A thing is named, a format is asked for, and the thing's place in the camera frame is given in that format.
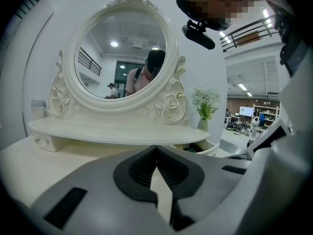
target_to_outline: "oval mirror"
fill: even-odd
[[[123,98],[157,77],[165,51],[165,37],[153,15],[135,9],[116,12],[86,34],[75,70],[90,93],[105,99]]]

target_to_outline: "vanity tabletop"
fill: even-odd
[[[187,125],[101,124],[42,118],[28,123],[38,133],[98,143],[129,145],[173,145],[198,142],[210,134]]]
[[[29,136],[0,151],[0,176],[9,195],[31,207],[44,191],[78,167],[138,147],[69,140],[62,150],[49,152]]]

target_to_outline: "shelving unit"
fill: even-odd
[[[255,108],[260,109],[260,113],[263,113],[265,115],[265,121],[267,121],[267,122],[274,122],[279,117],[279,114],[280,114],[280,112],[279,112],[280,109],[278,108],[278,106],[276,108],[273,108],[273,107],[259,106],[259,105],[253,104],[253,109],[255,109]],[[266,110],[270,110],[270,112],[272,112],[272,113],[262,112],[262,111],[266,111]]]

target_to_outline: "window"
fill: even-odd
[[[126,96],[126,82],[127,82],[127,75],[131,70],[138,69],[144,67],[144,63],[128,63],[123,61],[116,62],[116,72],[115,72],[115,88],[120,93],[121,97]]]

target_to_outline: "black rubber part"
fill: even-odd
[[[193,196],[204,181],[202,168],[163,146],[157,146],[157,167],[173,192],[173,200]]]
[[[113,172],[116,186],[128,197],[157,205],[157,194],[150,190],[151,178],[157,167],[156,146],[124,160]]]
[[[237,174],[241,174],[244,175],[244,173],[246,172],[246,169],[242,169],[242,168],[238,168],[238,167],[234,167],[234,166],[230,166],[230,165],[225,165],[222,170],[227,170],[230,172],[234,172]]]
[[[87,191],[81,188],[71,189],[60,202],[45,216],[51,225],[62,229],[69,217],[73,214]]]

